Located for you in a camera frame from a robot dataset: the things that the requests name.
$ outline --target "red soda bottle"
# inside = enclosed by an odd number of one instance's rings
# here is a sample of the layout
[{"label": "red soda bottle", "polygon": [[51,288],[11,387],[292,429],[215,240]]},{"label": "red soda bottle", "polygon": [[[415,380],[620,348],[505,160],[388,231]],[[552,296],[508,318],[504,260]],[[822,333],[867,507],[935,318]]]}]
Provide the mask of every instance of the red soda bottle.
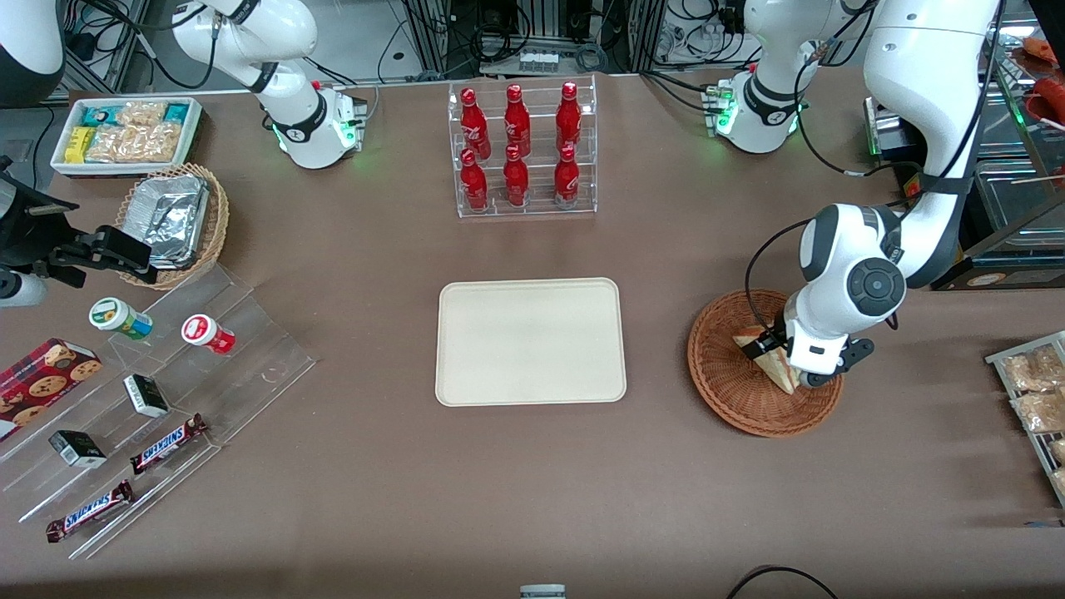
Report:
[{"label": "red soda bottle", "polygon": [[462,99],[462,136],[466,147],[473,149],[480,160],[488,160],[492,156],[492,144],[488,141],[488,119],[477,106],[477,94],[466,87],[459,97]]},{"label": "red soda bottle", "polygon": [[562,83],[562,101],[555,113],[555,126],[558,128],[558,151],[566,144],[577,147],[580,141],[580,107],[577,106],[577,84],[572,81]]},{"label": "red soda bottle", "polygon": [[522,86],[507,86],[507,112],[503,116],[507,127],[507,143],[518,144],[522,158],[532,151],[532,133],[529,126],[529,109],[522,101]]},{"label": "red soda bottle", "polygon": [[561,160],[555,166],[555,204],[562,210],[570,210],[577,204],[577,178],[580,168],[573,161],[576,155],[573,144],[566,144],[559,152]]},{"label": "red soda bottle", "polygon": [[524,208],[528,204],[529,169],[522,161],[518,144],[507,146],[507,164],[503,167],[503,177],[507,180],[507,201],[514,208]]},{"label": "red soda bottle", "polygon": [[477,164],[477,157],[472,149],[462,148],[459,157],[462,160],[459,178],[462,179],[462,193],[466,196],[470,210],[484,212],[488,210],[488,180],[485,172]]}]

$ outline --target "beige tray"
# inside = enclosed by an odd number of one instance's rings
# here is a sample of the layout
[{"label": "beige tray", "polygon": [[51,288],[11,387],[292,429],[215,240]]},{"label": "beige tray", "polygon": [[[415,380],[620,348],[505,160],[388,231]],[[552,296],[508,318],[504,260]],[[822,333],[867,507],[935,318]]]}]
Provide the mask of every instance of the beige tray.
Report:
[{"label": "beige tray", "polygon": [[454,282],[440,292],[437,399],[445,406],[616,402],[624,394],[612,280]]}]

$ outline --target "red cookie box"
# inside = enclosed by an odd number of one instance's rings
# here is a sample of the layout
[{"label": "red cookie box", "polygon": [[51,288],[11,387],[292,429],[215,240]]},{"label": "red cookie box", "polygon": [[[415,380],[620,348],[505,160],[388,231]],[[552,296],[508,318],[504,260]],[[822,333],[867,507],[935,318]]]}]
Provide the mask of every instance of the red cookie box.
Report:
[{"label": "red cookie box", "polygon": [[49,339],[0,373],[0,441],[103,368],[96,354]]}]

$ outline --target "small black box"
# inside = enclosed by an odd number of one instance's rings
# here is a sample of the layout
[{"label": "small black box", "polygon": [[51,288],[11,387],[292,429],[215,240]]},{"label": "small black box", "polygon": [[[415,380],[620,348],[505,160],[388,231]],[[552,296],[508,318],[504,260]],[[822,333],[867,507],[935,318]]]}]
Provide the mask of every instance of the small black box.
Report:
[{"label": "small black box", "polygon": [[86,433],[79,431],[56,431],[48,438],[48,442],[60,453],[60,457],[69,466],[80,466],[82,468],[96,468],[106,462],[108,456],[103,455],[100,448],[96,447],[93,438]]},{"label": "small black box", "polygon": [[138,414],[152,418],[162,418],[170,410],[163,399],[159,385],[148,377],[140,374],[131,374],[124,381],[126,384],[126,394],[133,402],[133,409]]}]

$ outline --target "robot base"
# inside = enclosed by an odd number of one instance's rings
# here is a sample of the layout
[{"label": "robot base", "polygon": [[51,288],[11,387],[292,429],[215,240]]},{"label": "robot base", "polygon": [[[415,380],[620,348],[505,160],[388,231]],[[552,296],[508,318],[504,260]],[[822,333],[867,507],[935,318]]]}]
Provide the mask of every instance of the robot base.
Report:
[{"label": "robot base", "polygon": [[763,123],[761,116],[747,106],[743,97],[743,86],[751,77],[750,72],[741,72],[732,79],[722,79],[717,87],[703,93],[703,107],[715,112],[706,115],[706,130],[711,137],[724,137],[743,151],[769,153],[784,145],[799,124],[796,116],[788,119],[783,111],[780,124],[767,126]]},{"label": "robot base", "polygon": [[356,106],[350,96],[320,90],[326,101],[326,118],[305,142],[286,140],[274,128],[281,149],[304,168],[325,168],[362,149],[366,131],[366,106]]}]

